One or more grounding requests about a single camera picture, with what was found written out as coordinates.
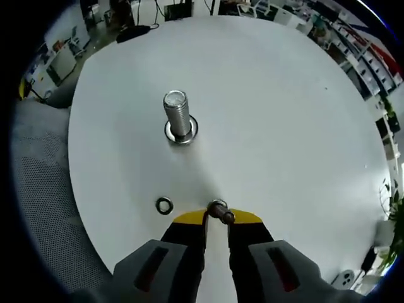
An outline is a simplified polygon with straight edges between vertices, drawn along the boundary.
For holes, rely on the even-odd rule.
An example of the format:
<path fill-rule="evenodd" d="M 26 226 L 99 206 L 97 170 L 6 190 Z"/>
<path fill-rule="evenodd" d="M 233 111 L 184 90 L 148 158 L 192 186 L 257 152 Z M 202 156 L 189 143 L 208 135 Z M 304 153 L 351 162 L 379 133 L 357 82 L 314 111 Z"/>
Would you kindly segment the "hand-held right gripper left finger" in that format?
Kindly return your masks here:
<path fill-rule="evenodd" d="M 115 265 L 98 288 L 71 294 L 72 302 L 196 302 L 205 267 L 206 210 L 181 214 L 163 237 Z"/>

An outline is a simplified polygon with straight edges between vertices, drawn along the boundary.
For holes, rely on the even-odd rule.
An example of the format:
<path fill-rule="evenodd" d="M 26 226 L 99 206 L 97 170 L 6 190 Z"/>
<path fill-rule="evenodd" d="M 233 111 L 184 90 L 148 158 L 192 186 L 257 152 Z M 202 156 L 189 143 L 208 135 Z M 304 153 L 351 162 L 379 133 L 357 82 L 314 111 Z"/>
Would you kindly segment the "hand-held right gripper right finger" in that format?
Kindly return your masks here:
<path fill-rule="evenodd" d="M 228 226 L 229 265 L 238 302 L 361 302 L 352 290 L 325 282 L 319 266 L 283 240 L 262 219 L 233 209 Z"/>

